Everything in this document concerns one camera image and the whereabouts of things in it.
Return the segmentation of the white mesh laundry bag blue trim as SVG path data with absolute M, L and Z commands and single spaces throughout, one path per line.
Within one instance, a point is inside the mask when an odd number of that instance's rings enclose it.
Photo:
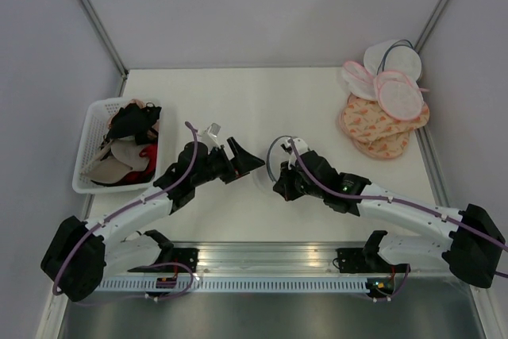
M 254 184 L 256 188 L 264 195 L 272 195 L 273 185 L 278 179 L 280 170 L 275 171 L 275 165 L 280 165 L 286 160 L 286 152 L 283 150 L 283 143 L 293 138 L 291 135 L 281 135 L 276 137 L 267 147 L 265 152 L 265 166 L 262 169 L 255 170 Z

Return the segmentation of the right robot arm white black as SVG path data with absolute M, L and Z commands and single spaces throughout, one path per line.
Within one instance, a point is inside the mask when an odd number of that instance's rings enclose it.
M 446 266 L 461 281 L 487 289 L 507 249 L 484 208 L 470 204 L 461 210 L 411 201 L 362 176 L 338 172 L 314 151 L 283 162 L 273 190 L 286 201 L 313 196 L 338 213 L 384 220 L 415 234 L 404 239 L 375 231 L 362 252 L 364 266 L 373 272 L 388 264 Z

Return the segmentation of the left arm base black plate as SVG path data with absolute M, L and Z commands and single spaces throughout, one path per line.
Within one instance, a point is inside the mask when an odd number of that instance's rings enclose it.
M 157 257 L 155 264 L 164 264 L 161 267 L 137 267 L 129 269 L 129 273 L 180 273 L 185 272 L 178 265 L 167 263 L 179 263 L 187 266 L 191 271 L 195 272 L 198 264 L 198 249 L 197 248 L 166 248 L 161 251 Z

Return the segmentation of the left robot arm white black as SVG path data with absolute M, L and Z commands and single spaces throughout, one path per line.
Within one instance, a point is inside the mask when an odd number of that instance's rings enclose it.
M 76 216 L 64 219 L 40 264 L 53 282 L 53 294 L 80 302 L 108 275 L 131 268 L 168 270 L 173 263 L 168 243 L 162 243 L 154 233 L 143 233 L 132 241 L 128 238 L 182 209 L 201 185 L 215 179 L 229 184 L 265 165 L 234 138 L 228 138 L 227 143 L 231 156 L 221 145 L 208 148 L 192 141 L 150 188 L 120 209 L 86 221 Z

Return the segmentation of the right arm base black plate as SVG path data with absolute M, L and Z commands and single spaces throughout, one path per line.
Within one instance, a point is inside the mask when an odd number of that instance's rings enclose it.
M 369 264 L 362 248 L 337 248 L 336 263 L 342 274 L 372 274 L 380 273 L 382 268 Z

